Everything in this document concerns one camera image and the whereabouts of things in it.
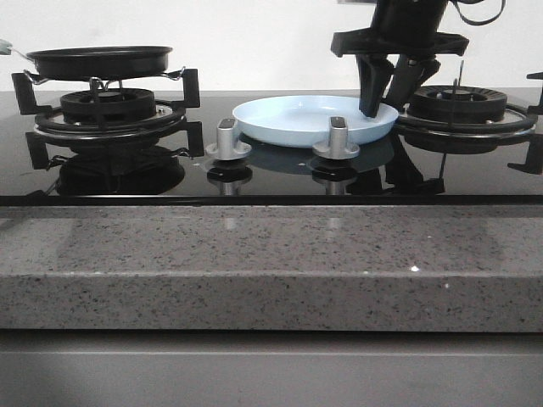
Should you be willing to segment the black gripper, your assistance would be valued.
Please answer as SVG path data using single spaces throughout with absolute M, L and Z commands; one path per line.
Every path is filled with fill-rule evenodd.
M 438 31 L 446 6 L 446 1 L 436 0 L 378 1 L 370 27 L 333 34 L 331 51 L 336 56 L 356 55 L 359 110 L 366 117 L 377 116 L 393 72 L 384 103 L 403 111 L 416 90 L 439 71 L 435 54 L 464 54 L 466 37 Z M 388 54 L 400 54 L 395 67 Z

